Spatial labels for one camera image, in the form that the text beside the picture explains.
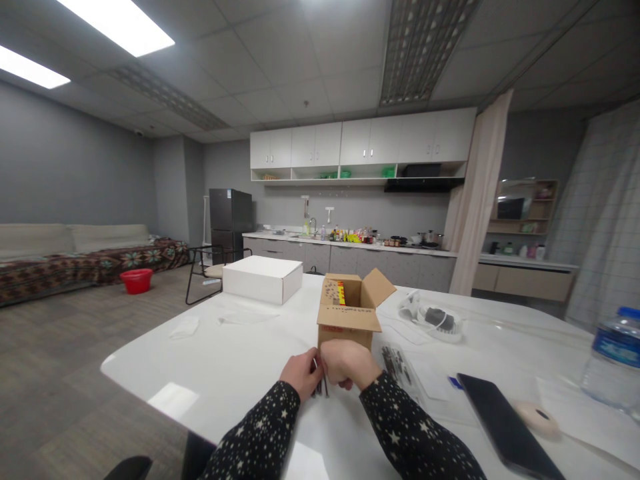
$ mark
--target person's left hand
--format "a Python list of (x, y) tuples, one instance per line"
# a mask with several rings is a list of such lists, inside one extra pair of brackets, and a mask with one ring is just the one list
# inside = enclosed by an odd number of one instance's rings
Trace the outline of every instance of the person's left hand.
[(280, 374), (280, 380), (287, 382), (300, 396), (300, 403), (306, 401), (315, 390), (318, 382), (322, 380), (322, 362), (318, 359), (318, 368), (311, 373), (313, 359), (316, 358), (318, 349), (313, 347), (302, 355), (295, 355), (289, 359)]

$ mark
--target cardboard box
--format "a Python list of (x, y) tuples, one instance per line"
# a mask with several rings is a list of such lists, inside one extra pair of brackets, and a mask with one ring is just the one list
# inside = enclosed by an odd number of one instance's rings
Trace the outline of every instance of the cardboard box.
[(302, 262), (252, 255), (222, 268), (227, 293), (282, 305), (302, 286)]
[[(340, 305), (338, 281), (345, 286), (346, 305)], [(318, 348), (327, 340), (346, 339), (371, 350), (373, 332), (382, 332), (375, 309), (393, 292), (395, 287), (378, 269), (364, 280), (358, 275), (326, 274), (318, 311)]]

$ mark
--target white box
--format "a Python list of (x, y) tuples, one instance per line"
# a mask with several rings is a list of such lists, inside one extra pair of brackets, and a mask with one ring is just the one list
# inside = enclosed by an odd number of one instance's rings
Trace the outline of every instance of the white box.
[(252, 255), (222, 268), (224, 292), (282, 305), (302, 286), (302, 262)]

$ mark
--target patterned blanket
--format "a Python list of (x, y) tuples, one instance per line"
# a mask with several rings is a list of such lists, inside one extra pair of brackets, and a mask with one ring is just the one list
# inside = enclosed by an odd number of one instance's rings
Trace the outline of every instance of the patterned blanket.
[(169, 238), (152, 245), (93, 253), (68, 253), (0, 263), (0, 307), (31, 300), (73, 286), (121, 283), (127, 270), (164, 271), (189, 262), (187, 244)]

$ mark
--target red bucket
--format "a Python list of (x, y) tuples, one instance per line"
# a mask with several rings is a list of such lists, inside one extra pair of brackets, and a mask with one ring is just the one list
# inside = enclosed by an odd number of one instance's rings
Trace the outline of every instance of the red bucket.
[(138, 295), (149, 291), (152, 275), (153, 270), (151, 269), (129, 270), (120, 274), (120, 280), (125, 283), (128, 294)]

